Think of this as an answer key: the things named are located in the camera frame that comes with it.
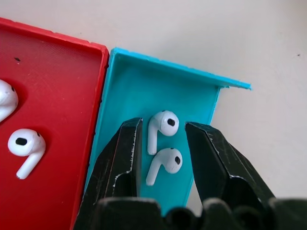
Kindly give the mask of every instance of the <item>red plastic tray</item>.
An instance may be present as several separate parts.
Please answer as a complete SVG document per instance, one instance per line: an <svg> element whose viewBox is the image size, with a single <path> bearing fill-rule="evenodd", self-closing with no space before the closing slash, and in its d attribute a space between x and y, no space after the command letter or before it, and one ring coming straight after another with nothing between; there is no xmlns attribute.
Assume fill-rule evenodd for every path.
<svg viewBox="0 0 307 230"><path fill-rule="evenodd" d="M105 46L0 18L0 79L19 96L0 123L0 228L72 228L84 180L108 61ZM31 128L47 151L25 180L26 158L11 154L9 136Z"/></svg>

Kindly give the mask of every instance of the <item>wireless earbud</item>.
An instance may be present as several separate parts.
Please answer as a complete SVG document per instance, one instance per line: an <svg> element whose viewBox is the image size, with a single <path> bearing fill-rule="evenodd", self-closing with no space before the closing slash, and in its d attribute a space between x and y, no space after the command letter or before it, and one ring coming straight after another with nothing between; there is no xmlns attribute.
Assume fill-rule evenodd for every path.
<svg viewBox="0 0 307 230"><path fill-rule="evenodd" d="M29 156L16 174L19 179L25 179L44 155L46 143L39 133L22 128L12 133L8 147L16 156Z"/></svg>
<svg viewBox="0 0 307 230"><path fill-rule="evenodd" d="M174 148L160 150L157 155L155 155L152 164L150 165L146 178L147 185L151 186L154 184L161 164L164 165L165 170L168 173L177 173L182 166L182 155Z"/></svg>
<svg viewBox="0 0 307 230"><path fill-rule="evenodd" d="M0 122L7 118L18 105L18 96L15 89L3 80L0 80Z"/></svg>
<svg viewBox="0 0 307 230"><path fill-rule="evenodd" d="M170 111L164 110L154 115L148 125L147 151L150 155L157 153L158 130L165 136L173 136L179 127L178 117Z"/></svg>

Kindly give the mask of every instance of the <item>red tray rim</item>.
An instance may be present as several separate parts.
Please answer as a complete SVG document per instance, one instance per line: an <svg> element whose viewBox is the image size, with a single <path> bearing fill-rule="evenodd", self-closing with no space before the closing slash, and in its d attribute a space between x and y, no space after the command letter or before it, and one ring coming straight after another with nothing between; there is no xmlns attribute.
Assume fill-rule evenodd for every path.
<svg viewBox="0 0 307 230"><path fill-rule="evenodd" d="M79 207L83 195L84 184L86 179L86 174L88 170L89 158L92 149L92 143L95 135L95 127L98 118L98 110L99 106L102 102L102 89L105 83L106 70L108 68L108 59L109 59L109 51L106 46L100 45L97 43L90 43L86 40L82 40L79 38L67 36L64 34L54 33L49 30L44 30L38 27L26 25L23 23L14 22L9 19L0 17L0 29L7 30L17 34L23 34L29 37L34 37L42 40L47 40L52 43L60 43L63 46L73 47L76 49L81 49L87 52L93 52L101 55L101 64L99 67L97 86L96 86L96 99L93 106L92 117L91 117L91 125L88 129L88 140L85 146L85 151L83 153L82 166L79 172L79 180L77 184L77 190L75 194L74 204L72 208L71 214L71 224L70 229L73 228L75 223L76 216L79 212Z"/></svg>

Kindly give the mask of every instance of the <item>white tabletop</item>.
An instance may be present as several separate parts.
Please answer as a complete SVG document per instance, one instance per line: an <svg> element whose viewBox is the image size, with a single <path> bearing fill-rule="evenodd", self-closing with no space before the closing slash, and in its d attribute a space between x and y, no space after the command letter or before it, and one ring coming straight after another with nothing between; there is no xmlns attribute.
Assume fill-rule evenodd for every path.
<svg viewBox="0 0 307 230"><path fill-rule="evenodd" d="M1 0L0 17L252 83L212 125L277 197L307 196L307 1ZM199 213L193 188L188 206Z"/></svg>

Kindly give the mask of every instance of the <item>blue tray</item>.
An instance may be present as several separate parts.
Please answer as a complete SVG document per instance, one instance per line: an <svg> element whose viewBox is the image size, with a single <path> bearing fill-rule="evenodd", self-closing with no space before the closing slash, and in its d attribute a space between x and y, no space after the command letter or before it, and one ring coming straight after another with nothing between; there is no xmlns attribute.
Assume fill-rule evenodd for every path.
<svg viewBox="0 0 307 230"><path fill-rule="evenodd" d="M106 74L85 188L98 155L122 122L142 117L141 196L156 199L163 214L173 207L185 206L193 182L185 122L209 124L220 89L229 86L250 89L247 83L114 48ZM183 164L176 174L169 174L161 167L155 184L147 186L145 179L153 159L146 149L148 123L152 115L162 110L173 111L180 124L172 137L158 134L157 149L178 149Z"/></svg>

